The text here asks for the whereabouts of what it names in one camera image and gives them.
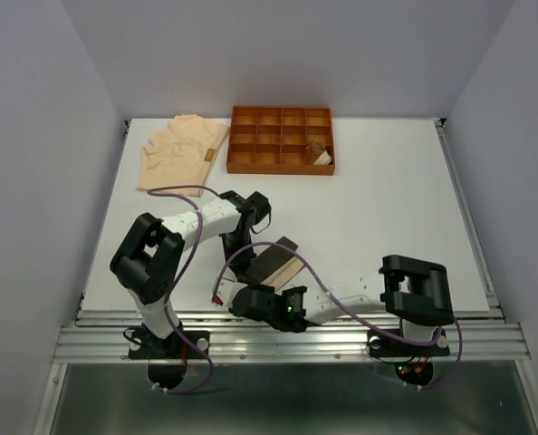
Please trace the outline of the dark grey underwear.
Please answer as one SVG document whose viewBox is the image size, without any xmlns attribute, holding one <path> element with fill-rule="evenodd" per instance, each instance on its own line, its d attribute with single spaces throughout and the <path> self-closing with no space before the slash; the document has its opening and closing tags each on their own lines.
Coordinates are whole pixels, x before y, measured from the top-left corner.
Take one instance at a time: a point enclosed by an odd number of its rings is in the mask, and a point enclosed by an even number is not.
<svg viewBox="0 0 538 435">
<path fill-rule="evenodd" d="M 269 246 L 255 258 L 239 282 L 270 286 L 279 293 L 304 268 L 299 258 L 278 246 Z"/>
</svg>

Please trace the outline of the orange compartment tray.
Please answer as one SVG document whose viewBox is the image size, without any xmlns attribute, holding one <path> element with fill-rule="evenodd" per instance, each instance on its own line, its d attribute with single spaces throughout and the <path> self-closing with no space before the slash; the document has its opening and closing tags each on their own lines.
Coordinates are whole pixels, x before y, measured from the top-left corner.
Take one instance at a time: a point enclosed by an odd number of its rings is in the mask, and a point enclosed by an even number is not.
<svg viewBox="0 0 538 435">
<path fill-rule="evenodd" d="M 311 165 L 310 141 L 326 144 L 332 163 Z M 332 112 L 328 107 L 236 105 L 226 170 L 232 174 L 331 176 L 335 172 Z"/>
</svg>

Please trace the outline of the brown underwear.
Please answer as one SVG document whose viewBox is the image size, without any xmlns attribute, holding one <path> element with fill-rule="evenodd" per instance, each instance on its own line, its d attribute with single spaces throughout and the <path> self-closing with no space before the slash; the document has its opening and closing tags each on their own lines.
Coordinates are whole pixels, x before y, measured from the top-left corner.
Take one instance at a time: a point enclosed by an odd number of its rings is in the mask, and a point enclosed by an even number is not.
<svg viewBox="0 0 538 435">
<path fill-rule="evenodd" d="M 310 141 L 306 145 L 308 163 L 311 165 L 327 166 L 332 163 L 332 157 L 327 151 L 326 144 L 320 141 Z"/>
</svg>

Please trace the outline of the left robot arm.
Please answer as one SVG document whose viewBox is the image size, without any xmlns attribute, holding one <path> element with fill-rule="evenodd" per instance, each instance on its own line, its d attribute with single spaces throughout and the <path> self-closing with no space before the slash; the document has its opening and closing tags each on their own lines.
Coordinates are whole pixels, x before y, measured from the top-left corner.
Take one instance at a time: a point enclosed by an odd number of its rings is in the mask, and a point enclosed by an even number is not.
<svg viewBox="0 0 538 435">
<path fill-rule="evenodd" d="M 237 280 L 249 283 L 246 272 L 256 258 L 249 246 L 253 226 L 271 216 L 269 199 L 259 192 L 244 198 L 233 190 L 194 210 L 172 217 L 157 218 L 144 213 L 136 218 L 114 257 L 110 270 L 127 289 L 141 315 L 142 324 L 125 338 L 134 360 L 175 359 L 187 348 L 174 330 L 182 323 L 175 314 L 172 322 L 170 293 L 185 270 L 180 260 L 200 242 L 219 237 L 225 260 Z"/>
</svg>

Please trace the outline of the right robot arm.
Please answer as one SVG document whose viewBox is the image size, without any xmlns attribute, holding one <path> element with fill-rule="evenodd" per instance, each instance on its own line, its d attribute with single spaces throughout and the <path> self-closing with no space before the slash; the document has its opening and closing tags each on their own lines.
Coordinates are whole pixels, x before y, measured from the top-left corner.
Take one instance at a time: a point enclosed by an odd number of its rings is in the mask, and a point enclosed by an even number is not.
<svg viewBox="0 0 538 435">
<path fill-rule="evenodd" d="M 292 333 L 343 315 L 364 324 L 365 314 L 392 314 L 400 320 L 399 329 L 370 329 L 405 353 L 422 348 L 445 351 L 448 341 L 443 328 L 455 322 L 446 267 L 399 255 L 384 256 L 378 272 L 348 284 L 301 285 L 281 292 L 267 285 L 243 285 L 227 302 L 228 312 L 236 317 Z"/>
</svg>

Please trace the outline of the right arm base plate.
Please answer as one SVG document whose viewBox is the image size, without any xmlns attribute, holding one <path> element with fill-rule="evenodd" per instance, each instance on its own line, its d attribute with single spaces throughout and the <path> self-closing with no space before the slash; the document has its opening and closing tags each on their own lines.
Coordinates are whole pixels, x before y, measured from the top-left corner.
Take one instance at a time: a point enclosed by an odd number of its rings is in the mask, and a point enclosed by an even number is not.
<svg viewBox="0 0 538 435">
<path fill-rule="evenodd" d="M 407 360 L 415 357 L 446 357 L 450 355 L 448 345 L 440 347 L 437 344 L 433 346 L 414 346 L 405 344 L 387 335 L 368 331 L 368 352 L 370 356 L 380 359 L 398 358 Z"/>
</svg>

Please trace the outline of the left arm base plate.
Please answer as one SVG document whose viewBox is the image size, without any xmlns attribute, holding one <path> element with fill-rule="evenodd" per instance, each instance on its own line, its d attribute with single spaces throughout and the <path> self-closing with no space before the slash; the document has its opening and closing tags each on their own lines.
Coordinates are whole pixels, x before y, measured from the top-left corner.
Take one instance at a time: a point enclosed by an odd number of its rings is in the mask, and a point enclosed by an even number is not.
<svg viewBox="0 0 538 435">
<path fill-rule="evenodd" d="M 159 339 L 143 326 L 129 328 L 123 332 L 129 342 L 128 358 L 131 360 L 204 360 L 198 351 L 188 346 L 174 333 L 167 339 Z"/>
</svg>

